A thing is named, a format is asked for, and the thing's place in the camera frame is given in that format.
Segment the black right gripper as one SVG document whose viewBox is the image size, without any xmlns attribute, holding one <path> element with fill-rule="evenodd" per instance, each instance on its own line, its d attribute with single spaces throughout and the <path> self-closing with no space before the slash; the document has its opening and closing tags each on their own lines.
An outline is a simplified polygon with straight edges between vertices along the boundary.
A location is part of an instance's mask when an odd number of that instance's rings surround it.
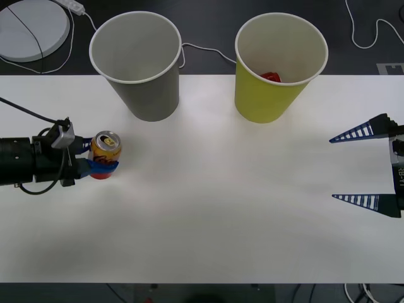
<svg viewBox="0 0 404 303">
<path fill-rule="evenodd" d="M 385 138 L 391 127 L 386 113 L 379 114 L 365 123 L 330 139 L 330 143 Z M 404 168 L 403 164 L 392 165 L 395 194 L 332 194 L 331 196 L 351 205 L 359 206 L 391 218 L 401 218 L 403 208 Z"/>
</svg>

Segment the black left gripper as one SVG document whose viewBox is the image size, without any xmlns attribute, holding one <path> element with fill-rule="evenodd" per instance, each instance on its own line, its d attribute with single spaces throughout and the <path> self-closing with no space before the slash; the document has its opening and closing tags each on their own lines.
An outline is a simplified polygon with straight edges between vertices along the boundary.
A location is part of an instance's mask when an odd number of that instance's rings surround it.
<svg viewBox="0 0 404 303">
<path fill-rule="evenodd" d="M 75 180 L 91 176 L 94 179 L 108 179 L 119 165 L 118 161 L 111 163 L 95 162 L 79 158 L 90 150 L 92 138 L 75 136 L 74 141 L 64 150 L 51 147 L 52 130 L 45 128 L 38 136 L 32 138 L 35 182 L 58 180 L 62 187 L 75 185 Z"/>
</svg>

